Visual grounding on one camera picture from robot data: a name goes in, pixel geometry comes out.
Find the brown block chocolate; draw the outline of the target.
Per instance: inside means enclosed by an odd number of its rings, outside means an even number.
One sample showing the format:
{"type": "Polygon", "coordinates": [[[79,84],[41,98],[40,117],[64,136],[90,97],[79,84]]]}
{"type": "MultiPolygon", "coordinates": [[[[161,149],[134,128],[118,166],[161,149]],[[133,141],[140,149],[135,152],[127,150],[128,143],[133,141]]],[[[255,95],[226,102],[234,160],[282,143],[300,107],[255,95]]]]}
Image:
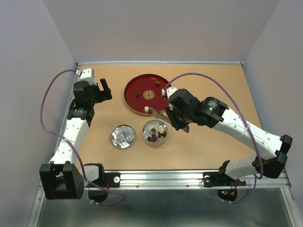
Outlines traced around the brown block chocolate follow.
{"type": "Polygon", "coordinates": [[[156,140],[157,138],[158,138],[158,136],[154,133],[154,134],[152,134],[152,136],[151,136],[154,140],[156,140]]]}

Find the silver metal tongs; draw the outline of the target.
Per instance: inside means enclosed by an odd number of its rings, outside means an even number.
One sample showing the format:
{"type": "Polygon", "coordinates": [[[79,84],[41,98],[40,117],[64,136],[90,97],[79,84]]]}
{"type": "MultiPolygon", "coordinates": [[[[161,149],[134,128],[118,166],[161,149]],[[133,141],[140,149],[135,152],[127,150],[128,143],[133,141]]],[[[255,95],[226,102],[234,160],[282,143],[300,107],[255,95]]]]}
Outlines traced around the silver metal tongs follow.
{"type": "MultiPolygon", "coordinates": [[[[152,112],[152,115],[153,115],[154,118],[159,119],[159,120],[162,120],[162,121],[165,121],[166,123],[171,124],[171,121],[170,121],[170,119],[169,119],[168,116],[165,116],[165,115],[161,114],[160,112],[158,112],[158,111],[156,111],[156,110],[154,110],[154,109],[152,109],[151,112],[152,112]]],[[[189,126],[186,126],[186,127],[183,128],[182,130],[183,130],[184,132],[186,132],[186,133],[189,133],[189,126]]]]}

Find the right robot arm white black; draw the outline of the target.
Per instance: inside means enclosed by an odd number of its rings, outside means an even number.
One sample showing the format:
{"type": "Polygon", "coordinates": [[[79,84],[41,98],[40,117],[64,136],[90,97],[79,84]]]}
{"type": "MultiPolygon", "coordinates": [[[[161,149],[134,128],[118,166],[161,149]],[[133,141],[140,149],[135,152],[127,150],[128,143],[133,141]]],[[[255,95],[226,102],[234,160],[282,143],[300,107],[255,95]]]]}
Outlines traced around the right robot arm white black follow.
{"type": "Polygon", "coordinates": [[[272,179],[280,176],[287,162],[292,137],[273,135],[243,121],[227,104],[214,97],[199,101],[188,90],[175,87],[162,89],[161,94],[168,101],[165,112],[175,130],[195,123],[223,132],[255,150],[256,153],[250,157],[224,161],[218,171],[220,183],[229,184],[256,174],[272,179]]]}

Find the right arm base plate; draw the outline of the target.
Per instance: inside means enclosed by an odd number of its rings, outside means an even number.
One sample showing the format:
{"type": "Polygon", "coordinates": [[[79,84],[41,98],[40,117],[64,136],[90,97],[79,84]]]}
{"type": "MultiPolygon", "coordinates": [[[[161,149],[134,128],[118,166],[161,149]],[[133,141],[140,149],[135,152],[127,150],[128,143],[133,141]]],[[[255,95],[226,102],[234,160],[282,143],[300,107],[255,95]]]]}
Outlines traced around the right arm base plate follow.
{"type": "Polygon", "coordinates": [[[226,174],[219,172],[204,172],[202,185],[206,188],[224,187],[224,186],[246,186],[246,181],[242,182],[239,179],[234,180],[226,174]]]}

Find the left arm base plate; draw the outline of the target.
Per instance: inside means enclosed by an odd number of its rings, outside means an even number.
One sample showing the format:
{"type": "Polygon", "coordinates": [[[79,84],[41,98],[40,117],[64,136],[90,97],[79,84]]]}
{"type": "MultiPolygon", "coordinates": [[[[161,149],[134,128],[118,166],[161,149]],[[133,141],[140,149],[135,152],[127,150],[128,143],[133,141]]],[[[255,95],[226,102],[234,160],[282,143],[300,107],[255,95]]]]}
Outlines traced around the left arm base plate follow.
{"type": "Polygon", "coordinates": [[[119,172],[105,172],[104,176],[93,181],[94,184],[103,188],[119,188],[121,175],[119,172]]]}

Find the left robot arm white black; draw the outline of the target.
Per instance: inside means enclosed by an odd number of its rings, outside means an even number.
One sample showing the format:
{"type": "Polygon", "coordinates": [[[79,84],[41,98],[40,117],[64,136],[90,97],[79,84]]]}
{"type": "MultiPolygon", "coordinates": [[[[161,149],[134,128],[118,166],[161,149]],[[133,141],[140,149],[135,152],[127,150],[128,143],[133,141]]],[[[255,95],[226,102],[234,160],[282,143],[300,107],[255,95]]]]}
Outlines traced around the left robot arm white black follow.
{"type": "Polygon", "coordinates": [[[105,79],[100,79],[103,90],[98,84],[82,80],[74,83],[74,99],[71,102],[65,130],[58,134],[58,150],[48,164],[39,170],[42,186],[49,200],[80,199],[84,188],[107,184],[102,164],[83,164],[79,148],[94,117],[94,105],[112,99],[111,90],[105,79]]]}

